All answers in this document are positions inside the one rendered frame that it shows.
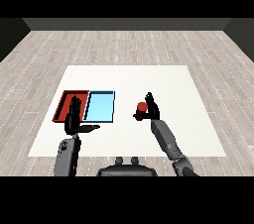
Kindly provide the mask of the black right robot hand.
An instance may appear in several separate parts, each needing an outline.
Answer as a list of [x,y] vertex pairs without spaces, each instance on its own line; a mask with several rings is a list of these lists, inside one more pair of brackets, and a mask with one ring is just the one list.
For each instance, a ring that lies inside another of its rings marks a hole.
[[135,114],[133,117],[137,121],[142,121],[144,119],[151,119],[151,120],[159,120],[160,119],[160,110],[157,105],[157,103],[154,101],[153,94],[151,92],[148,92],[145,96],[145,101],[148,105],[148,110],[145,114]]

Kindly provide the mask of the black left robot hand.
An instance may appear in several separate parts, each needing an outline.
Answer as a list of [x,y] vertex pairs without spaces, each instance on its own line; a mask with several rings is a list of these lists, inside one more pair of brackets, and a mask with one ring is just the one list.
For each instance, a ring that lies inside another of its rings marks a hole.
[[74,96],[69,104],[69,112],[65,116],[64,130],[67,135],[74,135],[78,133],[90,133],[95,129],[99,129],[99,125],[80,125],[81,100]]

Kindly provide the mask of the red shallow open box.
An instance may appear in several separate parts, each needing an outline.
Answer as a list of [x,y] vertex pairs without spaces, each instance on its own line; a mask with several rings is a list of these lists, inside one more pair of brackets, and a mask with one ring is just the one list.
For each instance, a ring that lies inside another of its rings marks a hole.
[[65,90],[62,94],[52,121],[55,123],[63,123],[65,121],[65,116],[69,112],[69,105],[71,99],[75,96],[81,101],[79,121],[83,122],[84,109],[86,106],[86,101],[88,99],[88,94],[88,90]]

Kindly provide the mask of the light blue shallow open box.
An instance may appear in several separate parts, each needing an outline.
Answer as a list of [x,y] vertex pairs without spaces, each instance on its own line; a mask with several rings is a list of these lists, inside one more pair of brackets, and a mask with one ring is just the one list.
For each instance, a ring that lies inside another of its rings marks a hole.
[[91,90],[83,111],[83,123],[112,123],[115,92]]

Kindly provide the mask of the dark grey robot body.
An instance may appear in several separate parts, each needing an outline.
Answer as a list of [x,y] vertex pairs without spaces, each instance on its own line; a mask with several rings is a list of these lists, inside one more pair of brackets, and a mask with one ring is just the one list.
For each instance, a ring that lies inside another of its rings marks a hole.
[[113,166],[101,168],[97,176],[157,176],[157,173],[153,168],[141,166],[137,157],[131,158],[130,165],[124,165],[123,158],[117,157]]

